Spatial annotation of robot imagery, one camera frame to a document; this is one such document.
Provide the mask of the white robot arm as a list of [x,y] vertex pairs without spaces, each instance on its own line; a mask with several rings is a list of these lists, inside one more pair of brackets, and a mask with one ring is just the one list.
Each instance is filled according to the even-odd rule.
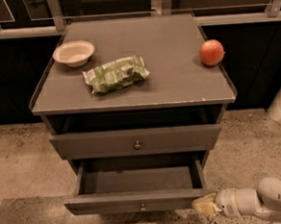
[[281,181],[266,177],[255,188],[227,188],[193,200],[192,208],[212,217],[249,215],[267,222],[281,222]]

